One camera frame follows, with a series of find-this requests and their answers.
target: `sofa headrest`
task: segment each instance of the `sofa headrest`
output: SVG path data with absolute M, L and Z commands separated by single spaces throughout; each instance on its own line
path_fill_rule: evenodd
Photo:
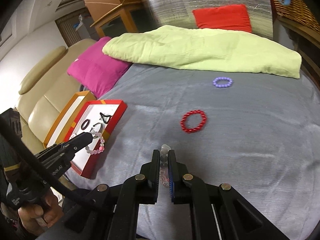
M 57 47 L 41 59 L 20 83 L 19 95 L 27 93 L 47 71 L 52 68 L 67 52 L 65 46 Z

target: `purple beaded bracelet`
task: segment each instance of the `purple beaded bracelet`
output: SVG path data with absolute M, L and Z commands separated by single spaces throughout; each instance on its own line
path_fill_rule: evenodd
M 228 81 L 228 83 L 227 84 L 218 84 L 217 82 L 220 81 L 220 80 L 226 80 L 226 81 Z M 230 87 L 231 84 L 233 83 L 233 81 L 232 81 L 231 78 L 228 78 L 228 77 L 216 77 L 212 81 L 212 83 L 216 88 L 226 88 L 226 87 Z

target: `magenta pillow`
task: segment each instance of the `magenta pillow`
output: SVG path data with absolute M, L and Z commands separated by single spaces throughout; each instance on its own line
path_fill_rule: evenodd
M 67 71 L 68 75 L 87 87 L 96 98 L 112 89 L 131 65 L 103 54 L 102 48 L 110 40 L 110 37 L 103 37 L 91 45 Z

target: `pink and white beaded bracelet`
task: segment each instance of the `pink and white beaded bracelet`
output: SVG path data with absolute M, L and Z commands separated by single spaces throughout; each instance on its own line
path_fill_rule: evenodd
M 92 155 L 92 154 L 99 154 L 99 153 L 103 152 L 103 151 L 104 151 L 104 142 L 105 142 L 105 140 L 103 139 L 102 133 L 97 132 L 97 131 L 95 131 L 95 130 L 91 130 L 89 133 L 91 133 L 92 135 L 98 136 L 98 138 L 99 138 L 99 140 L 100 140 L 100 147 L 99 147 L 98 150 L 90 150 L 89 146 L 87 145 L 87 146 L 85 147 L 87 153 L 89 153 L 89 154 Z M 72 134 L 72 135 L 70 136 L 70 139 L 72 139 L 72 138 L 75 137 L 75 136 L 76 136 L 76 134 Z

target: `beige leather sofa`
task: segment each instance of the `beige leather sofa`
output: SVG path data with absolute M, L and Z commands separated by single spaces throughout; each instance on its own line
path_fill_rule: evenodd
M 85 39 L 66 49 L 58 47 L 36 64 L 20 84 L 16 109 L 20 113 L 22 141 L 36 154 L 51 126 L 80 84 L 67 74 L 70 64 L 95 41 Z

